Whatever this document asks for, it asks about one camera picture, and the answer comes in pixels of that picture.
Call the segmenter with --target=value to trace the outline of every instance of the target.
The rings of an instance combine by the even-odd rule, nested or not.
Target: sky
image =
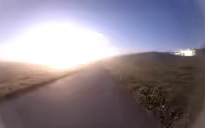
[[[91,28],[123,52],[173,51],[205,43],[205,17],[195,0],[0,0],[0,44],[51,20]]]

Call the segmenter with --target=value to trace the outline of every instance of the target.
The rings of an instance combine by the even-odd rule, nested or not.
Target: sun
[[[114,56],[117,49],[97,32],[67,22],[41,23],[0,46],[10,61],[70,68]]]

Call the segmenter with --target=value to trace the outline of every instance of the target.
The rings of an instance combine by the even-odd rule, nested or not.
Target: grass verge
[[[131,90],[137,103],[147,107],[168,128],[187,127],[202,108],[205,55],[141,53],[102,63]]]
[[[50,83],[72,71],[54,70],[42,65],[0,62],[0,100]]]

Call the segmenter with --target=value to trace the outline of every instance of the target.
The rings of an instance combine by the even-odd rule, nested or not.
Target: dry grass
[[[205,55],[142,53],[103,61],[106,69],[166,127],[187,127],[205,98]]]
[[[19,90],[55,80],[66,73],[42,65],[0,62],[0,99]]]

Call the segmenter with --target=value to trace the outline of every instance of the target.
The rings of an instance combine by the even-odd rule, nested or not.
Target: road
[[[85,69],[0,103],[7,128],[160,128],[104,69]]]

